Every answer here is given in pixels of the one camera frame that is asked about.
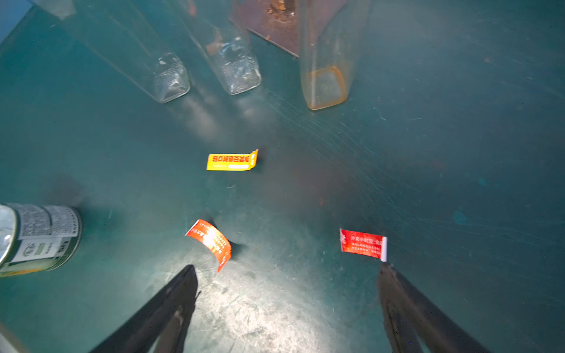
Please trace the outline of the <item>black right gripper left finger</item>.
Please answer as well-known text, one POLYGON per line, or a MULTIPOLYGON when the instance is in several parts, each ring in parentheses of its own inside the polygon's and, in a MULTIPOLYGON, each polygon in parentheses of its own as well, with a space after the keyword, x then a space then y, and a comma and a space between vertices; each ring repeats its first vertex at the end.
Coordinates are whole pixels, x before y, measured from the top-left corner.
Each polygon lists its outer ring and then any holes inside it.
POLYGON ((197 301, 192 265, 182 269, 94 352, 183 352, 197 301))

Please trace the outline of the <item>clear square glass bottle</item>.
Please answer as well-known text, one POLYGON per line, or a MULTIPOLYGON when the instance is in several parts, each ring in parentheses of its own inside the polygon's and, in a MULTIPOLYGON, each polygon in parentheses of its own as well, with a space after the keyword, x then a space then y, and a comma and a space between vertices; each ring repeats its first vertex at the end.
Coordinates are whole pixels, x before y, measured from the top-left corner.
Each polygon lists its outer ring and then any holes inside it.
POLYGON ((311 110, 345 102, 355 79, 372 1, 298 1, 303 96, 311 110))

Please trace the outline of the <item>black capped glass bottle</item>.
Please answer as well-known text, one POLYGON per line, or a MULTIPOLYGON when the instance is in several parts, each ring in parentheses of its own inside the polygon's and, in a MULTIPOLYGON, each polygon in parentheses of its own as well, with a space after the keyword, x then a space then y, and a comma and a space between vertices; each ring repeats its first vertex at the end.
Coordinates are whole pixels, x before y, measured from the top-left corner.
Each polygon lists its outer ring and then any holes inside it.
POLYGON ((262 83, 239 1, 183 0, 174 4, 189 37, 228 94, 242 94, 262 83))

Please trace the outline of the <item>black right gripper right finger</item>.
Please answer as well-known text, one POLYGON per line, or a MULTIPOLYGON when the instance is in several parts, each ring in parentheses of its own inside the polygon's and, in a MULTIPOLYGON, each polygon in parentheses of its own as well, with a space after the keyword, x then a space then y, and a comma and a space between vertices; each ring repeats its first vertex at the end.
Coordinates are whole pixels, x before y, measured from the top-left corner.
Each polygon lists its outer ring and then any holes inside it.
POLYGON ((393 352, 487 352, 389 263, 381 266, 378 292, 393 352))

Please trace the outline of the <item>yellow bottle label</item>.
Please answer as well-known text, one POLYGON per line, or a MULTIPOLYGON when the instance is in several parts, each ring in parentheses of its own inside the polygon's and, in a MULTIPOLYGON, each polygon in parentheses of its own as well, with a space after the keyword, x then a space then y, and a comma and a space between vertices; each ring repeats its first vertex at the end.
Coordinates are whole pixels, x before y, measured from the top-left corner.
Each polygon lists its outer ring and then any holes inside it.
POLYGON ((210 154, 207 171, 249 171, 257 164, 258 150, 249 154, 210 154))

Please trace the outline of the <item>brown tree base plate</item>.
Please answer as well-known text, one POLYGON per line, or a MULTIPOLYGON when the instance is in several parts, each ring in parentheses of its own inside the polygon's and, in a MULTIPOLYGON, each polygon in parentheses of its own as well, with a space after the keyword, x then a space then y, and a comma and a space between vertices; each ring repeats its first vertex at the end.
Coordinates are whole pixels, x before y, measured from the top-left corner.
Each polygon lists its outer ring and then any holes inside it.
POLYGON ((306 36, 311 46, 328 42, 338 14, 350 1, 242 1, 241 11, 247 29, 288 54, 298 57, 300 37, 306 36))

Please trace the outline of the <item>cork stoppered glass bottle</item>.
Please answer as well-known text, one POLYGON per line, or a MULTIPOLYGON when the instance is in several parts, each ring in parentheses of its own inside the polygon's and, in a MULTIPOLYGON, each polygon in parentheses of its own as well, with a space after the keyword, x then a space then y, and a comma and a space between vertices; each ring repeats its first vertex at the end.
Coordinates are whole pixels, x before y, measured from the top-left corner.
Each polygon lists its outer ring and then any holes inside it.
POLYGON ((155 101, 164 104, 190 91, 190 78, 182 60, 132 1, 34 4, 155 101))

